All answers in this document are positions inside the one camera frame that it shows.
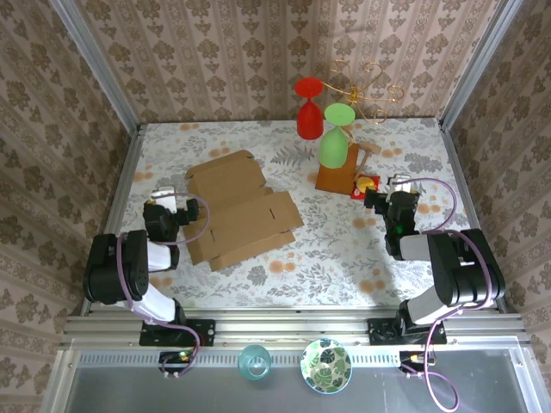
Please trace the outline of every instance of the metal corner post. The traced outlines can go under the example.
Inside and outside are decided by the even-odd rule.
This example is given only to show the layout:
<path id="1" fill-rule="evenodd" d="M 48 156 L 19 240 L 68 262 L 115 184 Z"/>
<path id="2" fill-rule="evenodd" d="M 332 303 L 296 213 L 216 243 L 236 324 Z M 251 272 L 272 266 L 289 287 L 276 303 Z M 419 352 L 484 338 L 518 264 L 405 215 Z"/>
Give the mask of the metal corner post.
<path id="1" fill-rule="evenodd" d="M 127 157 L 122 167 L 121 177 L 119 178 L 115 191 L 115 197 L 113 198 L 111 210 L 105 225 L 105 232 L 116 233 L 121 228 L 126 201 L 130 192 L 130 187 L 132 186 L 133 174 L 136 170 L 136 164 L 138 163 L 141 146 L 144 141 L 145 130 L 146 127 L 142 127 L 134 134 L 130 142 Z M 86 316 L 88 316 L 90 312 L 90 307 L 91 303 L 87 299 L 84 299 L 78 319 L 86 320 Z M 52 367 L 52 374 L 48 382 L 41 412 L 50 413 L 65 411 L 79 358 L 80 351 L 78 350 L 61 348 L 58 351 L 56 361 Z"/>
<path id="2" fill-rule="evenodd" d="M 86 25 L 78 9 L 77 2 L 74 0 L 52 0 L 51 3 L 67 28 L 69 35 L 77 45 L 78 51 L 83 55 L 94 77 L 111 102 L 111 105 L 113 105 L 113 109 L 127 129 L 128 134 L 131 137 L 134 136 L 138 131 L 138 117 L 134 113 L 132 105 L 125 97 L 115 74 L 111 71 L 94 36 Z"/>
<path id="3" fill-rule="evenodd" d="M 528 411 L 550 411 L 551 400 L 532 347 L 510 348 L 509 354 Z"/>
<path id="4" fill-rule="evenodd" d="M 441 121 L 444 131 L 450 130 L 457 120 L 522 3 L 523 0 L 502 0 L 497 6 L 443 111 Z"/>
<path id="5" fill-rule="evenodd" d="M 463 200 L 463 206 L 465 207 L 465 214 L 467 215 L 468 223 L 471 225 L 471 228 L 480 228 L 479 218 L 476 215 L 476 210 L 474 209 L 473 198 L 468 190 L 467 180 L 463 174 L 463 168 L 459 162 L 459 157 L 457 156 L 457 151 L 455 150 L 454 142 L 451 138 L 449 129 L 442 127 L 441 133 L 444 146 L 446 146 L 446 151 L 448 152 L 451 168 L 454 171 L 455 179 L 457 180 L 459 195 Z M 498 299 L 496 304 L 498 305 L 499 311 L 509 312 L 504 299 Z"/>

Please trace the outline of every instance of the black mounting bracket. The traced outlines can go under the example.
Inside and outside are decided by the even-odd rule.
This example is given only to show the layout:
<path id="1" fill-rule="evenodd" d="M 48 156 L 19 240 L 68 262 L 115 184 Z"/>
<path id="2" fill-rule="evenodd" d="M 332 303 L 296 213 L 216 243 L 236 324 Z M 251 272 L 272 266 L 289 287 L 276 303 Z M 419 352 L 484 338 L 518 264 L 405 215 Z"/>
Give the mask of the black mounting bracket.
<path id="1" fill-rule="evenodd" d="M 184 352 L 185 357 L 190 357 L 191 352 Z M 162 351 L 158 356 L 158 364 L 163 367 L 158 369 L 161 373 L 176 374 L 181 373 L 189 364 L 189 359 L 184 361 L 182 359 L 182 352 L 180 351 Z"/>
<path id="2" fill-rule="evenodd" d="M 411 370 L 421 373 L 424 370 L 423 361 L 424 351 L 400 351 L 400 367 L 398 367 L 398 369 L 403 373 L 412 373 Z M 436 364 L 436 354 L 433 351 L 429 352 L 428 364 L 429 366 L 434 366 Z"/>
<path id="3" fill-rule="evenodd" d="M 368 335 L 372 346 L 392 346 L 400 344 L 426 344 L 429 325 L 416 325 L 405 333 L 399 332 L 396 318 L 369 318 Z M 432 344 L 446 344 L 446 331 L 440 324 L 432 335 Z"/>
<path id="4" fill-rule="evenodd" d="M 212 347 L 216 336 L 216 322 L 202 318 L 186 318 L 180 303 L 176 303 L 174 321 L 169 324 L 185 325 L 199 336 L 200 347 Z M 142 347 L 194 347 L 195 339 L 186 330 L 168 329 L 160 325 L 142 323 L 139 333 L 139 345 Z"/>

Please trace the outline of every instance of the red toy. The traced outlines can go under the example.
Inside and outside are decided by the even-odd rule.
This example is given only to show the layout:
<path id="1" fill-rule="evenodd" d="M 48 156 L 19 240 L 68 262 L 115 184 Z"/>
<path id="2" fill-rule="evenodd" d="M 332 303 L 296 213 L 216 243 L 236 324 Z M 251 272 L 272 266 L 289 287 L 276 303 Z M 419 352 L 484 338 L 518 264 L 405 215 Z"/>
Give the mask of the red toy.
<path id="1" fill-rule="evenodd" d="M 307 99 L 296 117 L 296 132 L 303 139 L 314 140 L 324 133 L 324 115 L 312 102 L 323 89 L 324 85 L 315 77 L 304 77 L 294 86 L 296 94 Z"/>
<path id="2" fill-rule="evenodd" d="M 365 200 L 365 191 L 367 189 L 374 189 L 375 191 L 378 191 L 380 181 L 380 176 L 367 176 L 364 174 L 360 174 L 358 182 L 354 182 L 354 190 L 352 191 L 352 194 L 350 194 L 350 198 L 352 200 Z"/>

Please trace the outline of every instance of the wallpaper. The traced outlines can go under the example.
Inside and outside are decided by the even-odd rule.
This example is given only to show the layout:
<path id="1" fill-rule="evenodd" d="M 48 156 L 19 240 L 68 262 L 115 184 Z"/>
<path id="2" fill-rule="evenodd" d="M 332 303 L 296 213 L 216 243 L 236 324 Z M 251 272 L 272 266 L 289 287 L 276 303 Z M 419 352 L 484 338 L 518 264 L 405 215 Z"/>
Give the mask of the wallpaper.
<path id="1" fill-rule="evenodd" d="M 452 134 L 551 388 L 551 3 L 525 1 Z"/>
<path id="2" fill-rule="evenodd" d="M 435 116 L 445 106 L 498 0 L 78 0 L 97 44 L 142 123 L 285 120 L 302 77 L 343 88 L 348 72 L 381 63 L 368 95 L 393 83 L 389 116 Z M 325 106 L 342 96 L 325 92 Z"/>
<path id="3" fill-rule="evenodd" d="M 40 408 L 125 133 L 48 1 L 0 1 L 0 411 Z"/>

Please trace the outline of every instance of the cable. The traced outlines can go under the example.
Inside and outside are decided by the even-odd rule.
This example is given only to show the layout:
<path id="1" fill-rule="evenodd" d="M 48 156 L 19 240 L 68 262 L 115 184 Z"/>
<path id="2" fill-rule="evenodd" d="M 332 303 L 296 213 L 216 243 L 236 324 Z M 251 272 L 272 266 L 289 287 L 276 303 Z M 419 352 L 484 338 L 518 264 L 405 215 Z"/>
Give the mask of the cable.
<path id="1" fill-rule="evenodd" d="M 176 196 L 191 196 L 191 197 L 195 198 L 196 200 L 198 200 L 201 204 L 203 204 L 203 206 L 205 207 L 205 210 L 207 211 L 207 217 L 206 217 L 206 220 L 205 220 L 205 225 L 201 228 L 201 230 L 199 231 L 199 233 L 197 235 L 194 235 L 193 237 L 188 238 L 188 239 L 184 239 L 183 241 L 170 241 L 170 242 L 165 242 L 165 243 L 156 242 L 156 243 L 158 243 L 159 245 L 181 245 L 183 243 L 191 243 L 192 241 L 195 241 L 197 238 L 199 238 L 201 235 L 203 235 L 203 233 L 208 228 L 208 224 L 210 222 L 210 209 L 208 208 L 208 204 L 200 196 L 193 195 L 193 194 L 188 194 L 187 192 L 175 192 L 173 194 L 164 194 L 164 195 L 159 195 L 159 196 L 152 196 L 152 200 L 159 200 L 161 198 L 168 198 L 170 196 L 174 196 L 174 197 L 176 197 Z"/>
<path id="2" fill-rule="evenodd" d="M 446 230 L 444 231 L 448 234 L 453 234 L 457 237 L 460 237 L 473 251 L 473 253 L 476 255 L 477 260 L 479 260 L 480 266 L 482 267 L 482 273 L 484 274 L 484 281 L 486 282 L 486 296 L 484 297 L 484 301 L 482 301 L 481 304 L 475 305 L 472 307 L 468 307 L 465 305 L 461 305 L 454 310 L 444 314 L 443 316 L 437 318 L 435 322 L 431 325 L 429 334 L 427 336 L 427 343 L 424 347 L 424 360 L 423 360 L 423 371 L 424 371 L 424 379 L 426 381 L 427 389 L 429 391 L 430 397 L 438 406 L 438 408 L 441 411 L 445 411 L 446 413 L 453 413 L 459 408 L 460 399 L 459 399 L 459 392 L 455 388 L 454 384 L 451 382 L 450 379 L 448 379 L 446 376 L 440 373 L 430 372 L 429 371 L 429 350 L 430 350 L 430 342 L 432 340 L 432 336 L 434 335 L 434 332 L 436 330 L 436 327 L 447 318 L 453 317 L 454 315 L 462 312 L 463 310 L 479 310 L 480 308 L 483 308 L 487 306 L 490 301 L 492 300 L 492 278 L 490 276 L 490 271 L 488 269 L 488 266 L 486 265 L 486 262 L 484 261 L 484 258 L 482 257 L 482 254 L 480 253 L 480 250 L 478 247 L 474 244 L 473 241 L 471 241 L 465 234 L 462 234 L 455 230 Z M 430 376 L 438 377 L 439 379 L 444 380 L 446 383 L 448 383 L 451 388 L 452 392 L 454 393 L 455 402 L 454 405 L 451 408 L 445 407 L 440 403 L 436 395 L 434 394 L 434 390 L 432 389 L 432 384 L 430 383 Z"/>
<path id="3" fill-rule="evenodd" d="M 134 308 L 133 308 L 134 302 L 133 302 L 132 297 L 130 295 L 130 291 L 128 290 L 127 282 L 124 278 L 124 271 L 122 269 L 122 239 L 125 237 L 125 235 L 126 235 L 126 233 L 122 233 L 117 238 L 117 245 L 116 245 L 116 249 L 115 249 L 115 260 L 116 260 L 116 265 L 117 265 L 117 273 L 119 275 L 119 282 L 121 283 L 122 292 L 124 293 L 124 296 L 125 296 L 125 298 L 127 299 L 127 302 L 128 302 L 128 308 L 130 309 L 130 311 L 132 313 L 134 313 L 135 315 L 137 315 L 140 318 L 143 318 L 143 316 L 141 314 L 134 311 Z M 185 325 L 168 324 L 165 321 L 157 320 L 153 317 L 151 317 L 149 320 L 146 320 L 146 321 L 149 322 L 149 323 L 155 323 L 156 325 L 160 325 L 161 327 L 165 327 L 166 329 L 188 331 L 188 333 L 190 333 L 194 337 L 195 346 L 194 346 L 192 356 L 189 359 L 189 364 L 181 371 L 181 373 L 179 374 L 178 377 L 183 376 L 185 373 L 188 372 L 188 370 L 193 365 L 193 362 L 195 361 L 195 357 L 197 355 L 197 352 L 199 351 L 199 345 L 200 345 L 201 341 L 200 341 L 199 336 L 197 335 L 197 333 L 193 329 L 191 329 L 190 327 L 187 327 Z"/>
<path id="4" fill-rule="evenodd" d="M 200 346 L 199 350 L 203 349 L 203 347 L 205 347 L 205 337 L 203 336 L 203 334 L 201 334 L 199 331 L 196 331 L 196 333 L 199 335 L 199 337 L 201 338 L 201 342 L 202 342 L 202 345 Z M 162 374 L 164 374 L 165 377 L 170 377 L 169 373 L 166 371 L 166 363 L 168 362 L 168 360 L 170 360 L 172 357 L 174 357 L 173 354 L 169 354 L 167 356 L 165 356 L 163 358 L 163 362 L 161 363 L 161 367 L 159 368 L 159 370 L 161 371 Z M 180 370 L 178 372 L 178 374 L 182 373 L 183 374 L 183 369 Z"/>
<path id="5" fill-rule="evenodd" d="M 434 231 L 441 230 L 445 225 L 447 225 L 451 221 L 451 219 L 454 217 L 455 211 L 457 209 L 457 196 L 455 195 L 455 191 L 454 191 L 454 189 L 452 189 L 452 187 L 450 187 L 446 182 L 441 181 L 440 179 L 436 179 L 436 178 L 413 178 L 413 179 L 408 179 L 407 181 L 401 181 L 401 182 L 396 182 L 396 183 L 401 184 L 401 183 L 420 182 L 420 181 L 431 181 L 431 182 L 440 183 L 441 185 L 446 187 L 446 189 L 451 193 L 452 199 L 454 200 L 454 205 L 452 206 L 451 213 L 444 220 L 444 222 L 442 222 L 438 227 L 436 227 L 433 230 L 428 230 L 428 231 L 423 231 L 422 232 L 423 234 L 428 234 L 428 233 L 432 233 Z M 465 306 L 465 305 L 460 305 L 459 307 L 455 308 L 454 310 L 452 310 L 452 311 L 444 314 L 443 316 L 437 318 L 435 320 L 435 322 L 430 327 L 429 334 L 427 336 L 427 343 L 424 346 L 423 372 L 424 372 L 424 379 L 426 381 L 426 385 L 427 385 L 427 389 L 429 391 L 430 397 L 432 398 L 432 400 L 434 401 L 436 406 L 438 406 L 438 409 L 440 409 L 441 411 L 444 411 L 446 413 L 453 413 L 453 412 L 457 411 L 457 409 L 459 409 L 459 404 L 460 404 L 459 392 L 457 391 L 457 389 L 455 388 L 455 386 L 451 382 L 451 380 L 448 379 L 446 376 L 444 376 L 443 374 L 440 374 L 440 373 L 435 373 L 435 372 L 430 372 L 429 371 L 430 342 L 432 340 L 432 336 L 434 335 L 436 327 L 442 321 L 446 320 L 447 318 L 453 317 L 454 315 L 462 312 L 463 310 L 479 310 L 480 308 L 483 308 L 483 307 L 487 306 L 490 303 L 490 301 L 492 300 L 492 277 L 490 276 L 490 270 L 488 269 L 488 266 L 486 265 L 486 262 L 484 261 L 482 253 L 480 253 L 480 250 L 474 244 L 473 241 L 471 241 L 465 234 L 462 234 L 459 231 L 443 230 L 443 232 L 448 233 L 448 234 L 452 234 L 452 235 L 455 235 L 456 237 L 461 238 L 469 246 L 469 248 L 472 250 L 472 252 L 476 255 L 476 259 L 480 263 L 480 267 L 482 268 L 482 274 L 484 275 L 484 281 L 486 283 L 486 296 L 484 297 L 484 301 L 482 301 L 482 303 L 479 304 L 479 305 L 475 305 L 475 306 L 471 306 L 471 307 Z M 402 367 L 405 368 L 406 370 L 410 370 L 410 371 L 413 370 L 412 368 L 410 368 L 410 367 L 408 367 L 404 364 L 402 364 Z M 451 386 L 452 392 L 454 393 L 454 397 L 455 397 L 454 405 L 451 408 L 448 408 L 448 407 L 445 407 L 444 405 L 442 405 L 440 403 L 440 401 L 438 400 L 438 398 L 436 397 L 436 395 L 434 394 L 434 390 L 432 389 L 432 384 L 430 383 L 430 376 L 438 377 L 439 379 L 444 380 L 446 383 L 448 383 Z"/>
<path id="6" fill-rule="evenodd" d="M 451 193 L 451 197 L 454 200 L 454 205 L 451 208 L 451 213 L 449 213 L 448 217 L 444 220 L 444 222 L 442 222 L 439 226 L 437 226 L 432 231 L 441 230 L 444 226 L 449 224 L 449 222 L 452 220 L 452 218 L 455 215 L 455 211 L 457 210 L 457 196 L 455 195 L 455 191 L 446 182 L 441 181 L 440 179 L 436 179 L 436 178 L 413 178 L 413 179 L 408 179 L 407 181 L 395 182 L 394 184 L 420 182 L 420 181 L 431 181 L 431 182 L 439 183 L 439 184 L 443 185 Z"/>

